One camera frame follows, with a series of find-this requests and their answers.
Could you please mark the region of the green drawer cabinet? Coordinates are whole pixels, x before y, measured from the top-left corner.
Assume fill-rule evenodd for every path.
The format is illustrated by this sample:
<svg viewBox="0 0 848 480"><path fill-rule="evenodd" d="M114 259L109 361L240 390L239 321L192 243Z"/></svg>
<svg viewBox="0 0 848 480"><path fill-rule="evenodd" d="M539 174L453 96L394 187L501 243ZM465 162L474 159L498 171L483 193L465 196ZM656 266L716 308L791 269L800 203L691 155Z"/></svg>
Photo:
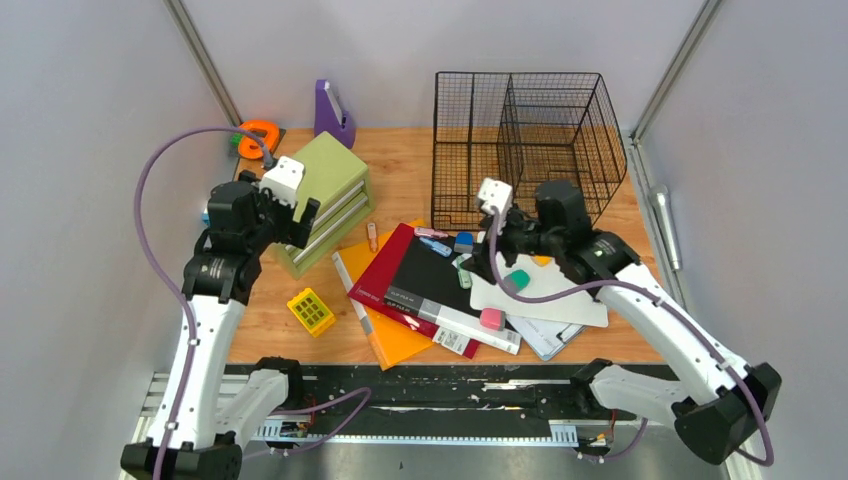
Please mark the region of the green drawer cabinet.
<svg viewBox="0 0 848 480"><path fill-rule="evenodd" d="M367 164L324 132L293 154L305 167L296 214L314 198L320 208L306 246L278 245L269 251L294 279L303 277L376 207Z"/></svg>

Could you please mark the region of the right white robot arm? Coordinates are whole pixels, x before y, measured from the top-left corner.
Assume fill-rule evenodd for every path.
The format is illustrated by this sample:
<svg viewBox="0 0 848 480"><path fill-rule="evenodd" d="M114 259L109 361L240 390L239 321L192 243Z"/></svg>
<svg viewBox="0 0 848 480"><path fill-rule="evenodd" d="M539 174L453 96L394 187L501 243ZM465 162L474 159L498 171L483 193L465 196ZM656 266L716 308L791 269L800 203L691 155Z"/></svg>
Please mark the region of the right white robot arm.
<svg viewBox="0 0 848 480"><path fill-rule="evenodd" d="M751 364L700 326L654 278L640 256L617 234L595 228L581 191L567 180L546 181L535 192L537 213L514 202L512 187L483 180L476 204L483 214L481 249L466 267L506 296L530 297L509 285L502 268L522 255L550 257L570 282L621 315L666 361L667 381L596 359L578 374L571 403L584 417L622 410L674 429L701 460L719 465L743 454L759 435L768 467L775 454L767 428L782 379L768 363Z"/></svg>

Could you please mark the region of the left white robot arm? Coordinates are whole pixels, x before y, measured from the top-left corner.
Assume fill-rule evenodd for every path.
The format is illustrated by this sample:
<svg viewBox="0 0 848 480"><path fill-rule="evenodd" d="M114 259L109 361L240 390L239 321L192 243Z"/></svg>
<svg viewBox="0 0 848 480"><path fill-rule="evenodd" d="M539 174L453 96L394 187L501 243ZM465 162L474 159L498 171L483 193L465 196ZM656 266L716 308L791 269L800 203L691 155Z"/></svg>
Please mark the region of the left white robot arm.
<svg viewBox="0 0 848 480"><path fill-rule="evenodd" d="M219 409L226 356L244 316L260 257L272 244L305 247L320 203L308 199L299 218L299 164L257 178L249 171L212 189L209 225L185 265L177 299L179 345L153 425L144 441L125 445L120 465L137 479L235 479L253 433L277 408L306 400L299 364L263 358L236 397Z"/></svg>

